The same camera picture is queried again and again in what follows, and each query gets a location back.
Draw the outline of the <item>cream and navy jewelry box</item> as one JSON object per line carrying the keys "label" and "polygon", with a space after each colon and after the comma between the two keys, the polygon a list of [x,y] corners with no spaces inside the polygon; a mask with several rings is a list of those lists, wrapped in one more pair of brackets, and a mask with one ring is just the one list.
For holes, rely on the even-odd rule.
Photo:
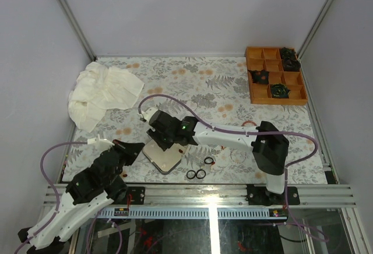
{"label": "cream and navy jewelry box", "polygon": [[154,140],[151,140],[144,146],[142,153],[161,174],[167,175],[180,164],[188,150],[189,145],[182,146],[180,144],[173,144],[169,149],[163,151]]}

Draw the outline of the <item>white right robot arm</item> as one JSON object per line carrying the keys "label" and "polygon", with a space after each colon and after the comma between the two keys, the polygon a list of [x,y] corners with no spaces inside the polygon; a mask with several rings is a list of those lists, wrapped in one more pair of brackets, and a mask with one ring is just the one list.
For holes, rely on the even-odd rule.
{"label": "white right robot arm", "polygon": [[249,128],[205,122],[196,117],[178,119],[149,108],[142,114],[150,129],[148,135],[166,151],[175,144],[181,146],[219,145],[252,153],[258,168],[266,174],[266,198],[279,204],[287,196],[285,190],[285,160],[289,141],[270,122]]}

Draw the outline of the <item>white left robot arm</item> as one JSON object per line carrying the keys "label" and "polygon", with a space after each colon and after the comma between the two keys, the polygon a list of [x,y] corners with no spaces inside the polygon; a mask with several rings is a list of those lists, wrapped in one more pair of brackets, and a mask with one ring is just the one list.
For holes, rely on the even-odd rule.
{"label": "white left robot arm", "polygon": [[47,179],[56,204],[35,226],[18,232],[21,246],[30,246],[27,253],[59,253],[89,218],[112,203],[126,201],[128,186],[121,178],[122,169],[134,163],[145,144],[100,137],[88,139],[84,144],[100,149],[100,155],[73,177],[62,194]]}

